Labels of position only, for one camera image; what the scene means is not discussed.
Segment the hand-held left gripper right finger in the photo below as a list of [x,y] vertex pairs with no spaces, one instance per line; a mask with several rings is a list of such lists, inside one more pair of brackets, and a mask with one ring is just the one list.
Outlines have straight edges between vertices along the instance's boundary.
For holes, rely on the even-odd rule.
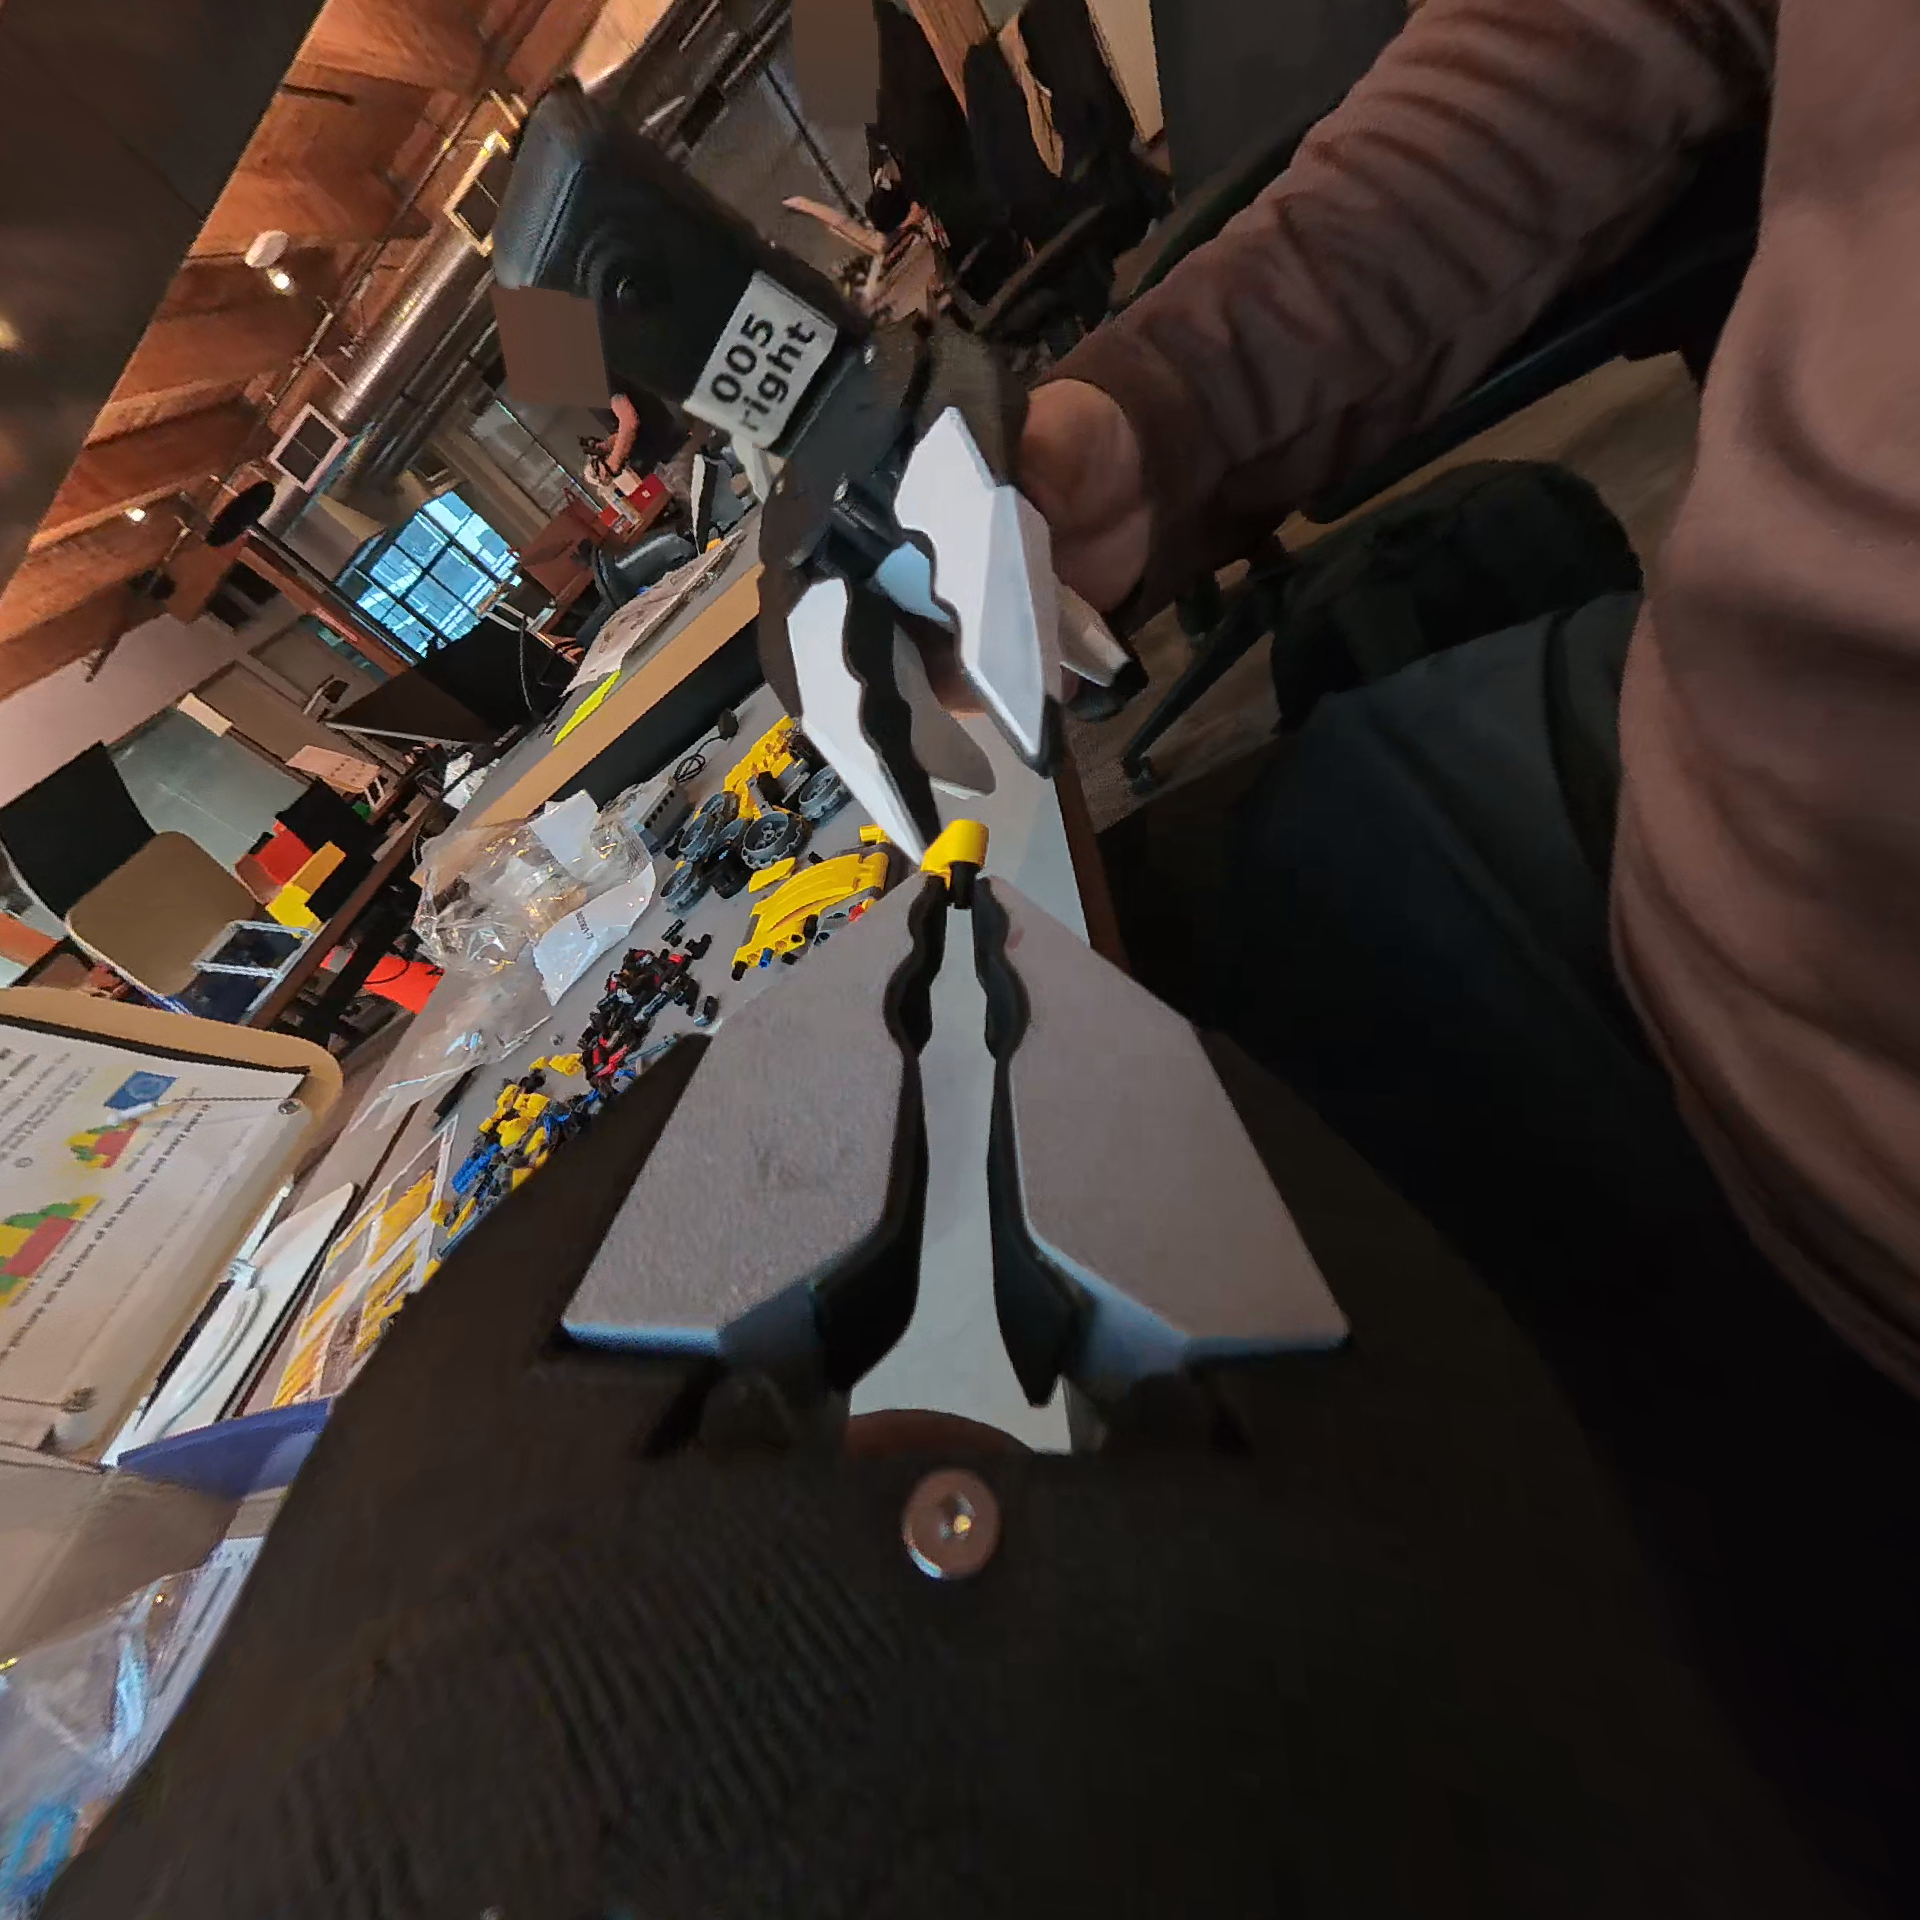
[[997,1333],[1032,1404],[1335,1349],[1346,1315],[1196,1026],[1014,886],[972,886]]

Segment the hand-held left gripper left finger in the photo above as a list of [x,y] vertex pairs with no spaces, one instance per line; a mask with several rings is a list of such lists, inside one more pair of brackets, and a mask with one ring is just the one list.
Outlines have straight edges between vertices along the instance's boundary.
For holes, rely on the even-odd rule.
[[917,1298],[939,967],[940,890],[900,883],[723,1022],[564,1306],[565,1336],[797,1384],[866,1376]]

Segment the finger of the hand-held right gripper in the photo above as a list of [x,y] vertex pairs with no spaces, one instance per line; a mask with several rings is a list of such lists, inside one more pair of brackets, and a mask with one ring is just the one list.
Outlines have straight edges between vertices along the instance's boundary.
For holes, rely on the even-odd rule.
[[866,818],[923,861],[940,818],[896,671],[893,602],[853,581],[814,581],[790,612],[786,642],[800,730]]
[[1037,775],[1059,758],[1066,697],[1062,594],[1042,512],[987,461],[967,413],[940,409],[909,448],[890,504],[946,612],[963,681]]

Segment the person's right forearm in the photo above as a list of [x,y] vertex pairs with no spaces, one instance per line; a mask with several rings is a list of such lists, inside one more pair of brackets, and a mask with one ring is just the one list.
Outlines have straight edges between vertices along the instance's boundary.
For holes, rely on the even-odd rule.
[[1424,1],[1037,431],[1163,515],[1285,508],[1424,425],[1754,120],[1777,1]]

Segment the person's right hand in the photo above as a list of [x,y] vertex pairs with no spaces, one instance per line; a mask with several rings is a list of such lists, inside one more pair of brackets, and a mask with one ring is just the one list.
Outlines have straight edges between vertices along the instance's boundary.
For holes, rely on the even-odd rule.
[[1139,589],[1153,541],[1139,439],[1120,406],[1079,379],[1029,395],[1017,442],[1017,489],[1050,532],[1056,574],[1095,612]]

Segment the yellow grey chassis assembly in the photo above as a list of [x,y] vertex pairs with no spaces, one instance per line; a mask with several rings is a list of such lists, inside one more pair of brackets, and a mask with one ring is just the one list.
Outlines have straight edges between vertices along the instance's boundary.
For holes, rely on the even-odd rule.
[[731,764],[731,771],[720,780],[718,791],[731,790],[744,797],[746,794],[746,780],[758,771],[771,775],[774,780],[780,780],[784,791],[793,791],[793,785],[800,784],[806,778],[806,771],[813,771],[818,765],[829,765],[827,758],[808,743],[808,737],[800,731],[800,727],[793,717],[780,717],[774,727],[761,731],[761,737],[744,751],[740,761]]

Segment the tan table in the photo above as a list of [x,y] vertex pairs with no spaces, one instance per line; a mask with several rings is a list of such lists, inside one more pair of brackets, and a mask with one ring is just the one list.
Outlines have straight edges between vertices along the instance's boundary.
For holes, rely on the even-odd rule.
[[588,688],[570,695],[552,727],[528,731],[494,761],[458,816],[459,827],[522,821],[575,791],[605,804],[670,771],[718,711],[761,685],[758,522],[758,508],[740,517],[727,559],[630,647],[598,704]]

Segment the yellow vehicle hood assembly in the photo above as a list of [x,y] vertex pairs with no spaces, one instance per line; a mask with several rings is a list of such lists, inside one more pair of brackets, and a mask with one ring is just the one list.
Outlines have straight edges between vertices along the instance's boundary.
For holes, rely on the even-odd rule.
[[893,886],[893,840],[861,827],[854,847],[831,857],[784,857],[748,878],[748,930],[731,953],[731,981],[774,963],[854,923]]

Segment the clear plastic bag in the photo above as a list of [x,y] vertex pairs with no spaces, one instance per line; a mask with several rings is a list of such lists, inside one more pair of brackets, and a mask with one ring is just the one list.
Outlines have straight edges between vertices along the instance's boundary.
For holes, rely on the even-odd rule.
[[585,794],[528,818],[449,823],[416,853],[411,931],[444,973],[564,994],[637,923],[658,857]]

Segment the yellow sticker sheet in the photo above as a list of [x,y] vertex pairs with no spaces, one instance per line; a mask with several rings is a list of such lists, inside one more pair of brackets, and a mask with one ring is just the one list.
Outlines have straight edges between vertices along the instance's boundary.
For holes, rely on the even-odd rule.
[[441,1125],[325,1249],[273,1381],[271,1408],[316,1404],[339,1392],[426,1280],[455,1132],[452,1120]]

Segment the window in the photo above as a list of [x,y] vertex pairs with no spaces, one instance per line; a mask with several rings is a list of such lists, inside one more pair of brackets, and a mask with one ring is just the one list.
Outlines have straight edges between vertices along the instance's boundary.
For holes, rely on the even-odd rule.
[[342,601],[411,661],[468,635],[521,581],[517,551],[458,491],[365,541],[338,574]]

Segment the black office chair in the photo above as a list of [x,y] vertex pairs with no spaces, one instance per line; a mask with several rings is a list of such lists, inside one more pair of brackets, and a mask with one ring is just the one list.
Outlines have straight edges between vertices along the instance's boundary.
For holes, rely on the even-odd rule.
[[1175,612],[1193,657],[1119,768],[1153,791],[1153,747],[1258,641],[1278,724],[1296,730],[1321,701],[1457,642],[1641,582],[1624,527],[1582,475],[1538,461],[1448,468],[1298,551],[1262,541],[1229,589],[1186,591]]

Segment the printed picture board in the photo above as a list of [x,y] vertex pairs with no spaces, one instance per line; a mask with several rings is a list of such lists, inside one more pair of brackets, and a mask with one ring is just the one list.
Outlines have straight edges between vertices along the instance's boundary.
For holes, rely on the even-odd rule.
[[342,1095],[319,1044],[2,990],[2,1445],[93,1461]]

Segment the bundle of clear plastic bags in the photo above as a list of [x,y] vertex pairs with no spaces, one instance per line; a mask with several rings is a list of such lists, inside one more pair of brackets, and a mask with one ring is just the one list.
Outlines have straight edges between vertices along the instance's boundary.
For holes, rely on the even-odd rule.
[[222,1539],[100,1615],[2,1661],[2,1913],[47,1886],[150,1757],[259,1557]]

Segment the silver ventilation duct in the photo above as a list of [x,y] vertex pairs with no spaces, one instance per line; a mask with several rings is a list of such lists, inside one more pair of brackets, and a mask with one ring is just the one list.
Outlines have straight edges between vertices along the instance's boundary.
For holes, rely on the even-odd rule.
[[459,222],[444,220],[408,263],[395,299],[356,343],[342,386],[329,399],[329,421],[342,431],[342,448],[329,465],[329,489],[351,489],[364,481],[389,431],[389,416],[416,386],[426,363],[487,280],[489,250]]

